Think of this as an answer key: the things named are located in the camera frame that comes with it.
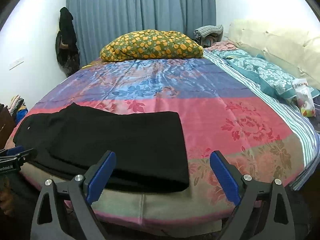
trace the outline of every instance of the floral bedsheet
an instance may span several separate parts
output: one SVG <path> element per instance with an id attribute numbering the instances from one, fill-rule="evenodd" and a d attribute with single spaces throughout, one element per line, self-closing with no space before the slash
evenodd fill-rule
<path id="1" fill-rule="evenodd" d="M 280 178 L 286 185 L 304 168 L 300 140 L 286 122 L 206 58 L 98 62 L 54 88 L 28 115 L 57 112 L 73 102 L 117 114 L 175 111 L 181 119 L 190 187 L 161 195 L 105 189 L 92 208 L 106 221 L 164 228 L 226 217 L 233 204 L 210 168 L 213 150 L 242 174 L 265 182 Z M 31 164 L 22 173 L 38 186 L 50 177 Z"/>

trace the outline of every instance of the plastic package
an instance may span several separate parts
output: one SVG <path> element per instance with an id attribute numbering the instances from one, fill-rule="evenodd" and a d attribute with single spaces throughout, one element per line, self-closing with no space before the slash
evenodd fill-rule
<path id="1" fill-rule="evenodd" d="M 296 91 L 300 113 L 305 117 L 316 116 L 316 109 L 307 80 L 305 78 L 292 80 L 292 87 Z"/>

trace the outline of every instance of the pink cloth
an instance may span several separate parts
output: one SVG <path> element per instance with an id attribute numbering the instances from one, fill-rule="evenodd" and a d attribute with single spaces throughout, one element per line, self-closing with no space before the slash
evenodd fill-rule
<path id="1" fill-rule="evenodd" d="M 217 49 L 218 51 L 225 51 L 236 50 L 238 48 L 232 43 L 232 41 L 219 41 L 208 48 L 209 51 L 213 51 L 214 49 Z"/>

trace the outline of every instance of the silver screw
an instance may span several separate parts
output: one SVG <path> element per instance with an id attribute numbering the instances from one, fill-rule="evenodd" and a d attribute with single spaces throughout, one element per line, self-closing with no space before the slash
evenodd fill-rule
<path id="1" fill-rule="evenodd" d="M 277 185 L 281 185 L 281 184 L 282 184 L 282 181 L 279 180 L 279 179 L 275 179 L 275 183 L 276 183 Z"/>
<path id="2" fill-rule="evenodd" d="M 46 186 L 49 186 L 49 185 L 51 185 L 51 183 L 52 183 L 52 180 L 51 179 L 47 179 L 44 184 L 46 184 Z"/>
<path id="3" fill-rule="evenodd" d="M 249 174 L 243 175 L 243 178 L 244 178 L 246 181 L 252 180 L 252 177 L 251 177 Z"/>
<path id="4" fill-rule="evenodd" d="M 83 180 L 83 176 L 82 175 L 75 176 L 75 181 L 81 181 L 81 180 Z"/>

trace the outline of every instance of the pillow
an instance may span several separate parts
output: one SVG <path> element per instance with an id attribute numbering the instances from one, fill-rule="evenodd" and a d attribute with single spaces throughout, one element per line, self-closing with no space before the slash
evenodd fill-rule
<path id="1" fill-rule="evenodd" d="M 203 48 L 188 36 L 176 31 L 157 30 L 124 34 L 100 51 L 105 62 L 136 58 L 201 58 L 202 54 Z"/>
<path id="2" fill-rule="evenodd" d="M 241 57 L 251 57 L 251 55 L 242 50 L 242 49 L 236 49 L 236 50 L 225 50 L 225 51 L 218 51 L 217 49 L 214 49 L 212 51 L 215 55 L 217 55 L 220 58 L 223 59 L 232 59 L 232 58 L 241 58 Z"/>
<path id="3" fill-rule="evenodd" d="M 273 98 L 296 97 L 291 83 L 295 77 L 286 73 L 279 66 L 258 57 L 233 58 L 227 59 L 227 62 L 246 78 L 260 84 L 260 89 L 265 94 Z M 317 89 L 309 88 L 313 98 L 320 94 Z"/>

